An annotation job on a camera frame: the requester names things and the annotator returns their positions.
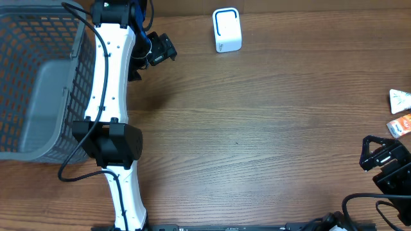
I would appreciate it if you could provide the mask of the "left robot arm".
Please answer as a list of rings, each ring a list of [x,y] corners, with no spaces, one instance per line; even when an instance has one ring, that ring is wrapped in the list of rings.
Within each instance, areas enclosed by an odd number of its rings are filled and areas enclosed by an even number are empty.
[[[95,1],[83,23],[95,36],[96,54],[91,98],[83,119],[73,122],[77,148],[96,161],[108,181],[115,210],[109,230],[149,230],[137,177],[143,150],[142,131],[128,123],[127,85],[141,79],[140,70],[167,59],[177,50],[163,33],[145,26],[152,1]]]

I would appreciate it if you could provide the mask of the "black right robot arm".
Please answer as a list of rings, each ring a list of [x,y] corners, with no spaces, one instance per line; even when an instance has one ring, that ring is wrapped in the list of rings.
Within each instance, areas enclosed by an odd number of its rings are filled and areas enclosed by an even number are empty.
[[[379,206],[386,205],[397,210],[398,218],[405,226],[410,226],[410,151],[397,139],[386,139],[368,135],[363,138],[359,165],[364,171],[375,167],[380,172],[372,178],[381,191],[376,193],[354,193],[342,201],[343,220],[335,223],[344,230],[361,230],[350,217],[347,204],[355,198],[376,198],[376,210],[393,230],[399,227],[390,222],[381,212]]]

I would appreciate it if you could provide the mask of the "orange tissue pack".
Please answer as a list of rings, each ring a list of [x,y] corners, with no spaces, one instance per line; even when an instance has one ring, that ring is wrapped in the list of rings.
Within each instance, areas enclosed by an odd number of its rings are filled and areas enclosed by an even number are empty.
[[[398,119],[395,119],[387,123],[387,128],[389,129],[389,132],[395,139],[398,139],[410,133],[410,114],[404,115]]]

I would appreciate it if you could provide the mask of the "white Pantene tube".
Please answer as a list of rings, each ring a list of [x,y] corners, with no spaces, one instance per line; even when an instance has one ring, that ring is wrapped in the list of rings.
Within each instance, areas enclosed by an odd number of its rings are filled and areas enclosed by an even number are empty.
[[[401,90],[390,89],[390,111],[392,114],[410,110],[410,93]]]

